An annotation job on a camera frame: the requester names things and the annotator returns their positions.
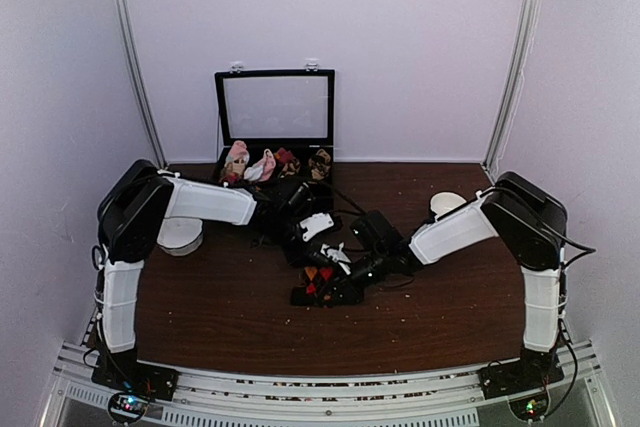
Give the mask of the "beige brown argyle sock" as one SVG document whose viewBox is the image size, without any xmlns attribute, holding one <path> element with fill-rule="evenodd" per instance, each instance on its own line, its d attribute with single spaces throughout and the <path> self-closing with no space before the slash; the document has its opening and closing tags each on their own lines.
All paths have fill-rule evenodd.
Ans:
<svg viewBox="0 0 640 427">
<path fill-rule="evenodd" d="M 308 160 L 310 178 L 313 182 L 326 180 L 331 173 L 332 157 L 323 148 L 318 149 Z"/>
</svg>

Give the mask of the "red orange argyle sock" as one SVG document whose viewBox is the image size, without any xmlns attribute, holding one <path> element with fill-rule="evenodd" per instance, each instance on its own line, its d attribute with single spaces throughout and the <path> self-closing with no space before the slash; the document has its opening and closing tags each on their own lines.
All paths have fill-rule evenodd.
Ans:
<svg viewBox="0 0 640 427">
<path fill-rule="evenodd" d="M 289 302 L 295 307 L 334 307 L 346 305 L 348 295 L 341 267 L 306 266 L 300 272 L 300 284 L 291 290 Z"/>
</svg>

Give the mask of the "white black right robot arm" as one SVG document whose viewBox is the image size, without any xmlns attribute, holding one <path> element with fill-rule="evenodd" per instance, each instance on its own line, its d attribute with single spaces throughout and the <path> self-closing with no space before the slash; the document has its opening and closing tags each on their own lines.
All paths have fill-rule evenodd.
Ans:
<svg viewBox="0 0 640 427">
<path fill-rule="evenodd" d="M 392 273 L 414 272 L 481 242 L 497 239 L 513 257 L 524 281 L 523 348 L 529 352 L 513 366 L 519 387 L 535 387 L 551 371 L 551 352 L 559 339 L 567 302 L 566 208 L 514 172 L 466 200 L 443 193 L 445 209 L 409 237 L 379 210 L 357 217 L 350 226 L 365 254 L 350 260 L 342 248 L 323 246 L 324 264 L 304 288 L 319 306 L 355 305 L 365 289 Z"/>
</svg>

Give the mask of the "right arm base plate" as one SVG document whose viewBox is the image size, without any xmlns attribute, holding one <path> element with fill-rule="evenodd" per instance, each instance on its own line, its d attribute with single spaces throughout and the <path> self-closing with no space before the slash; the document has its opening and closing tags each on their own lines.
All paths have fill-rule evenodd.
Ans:
<svg viewBox="0 0 640 427">
<path fill-rule="evenodd" d="M 563 380 L 564 372 L 556 354 L 522 351 L 516 360 L 481 368 L 478 377 L 484 397 L 493 399 L 542 389 Z"/>
</svg>

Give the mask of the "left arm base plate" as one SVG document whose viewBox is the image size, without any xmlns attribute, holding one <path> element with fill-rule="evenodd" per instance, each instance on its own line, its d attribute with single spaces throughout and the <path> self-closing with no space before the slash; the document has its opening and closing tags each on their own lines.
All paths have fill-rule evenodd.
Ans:
<svg viewBox="0 0 640 427">
<path fill-rule="evenodd" d="M 173 399 L 179 378 L 177 370 L 140 362 L 136 347 L 116 353 L 100 339 L 95 347 L 99 356 L 91 375 L 94 384 L 151 400 Z"/>
</svg>

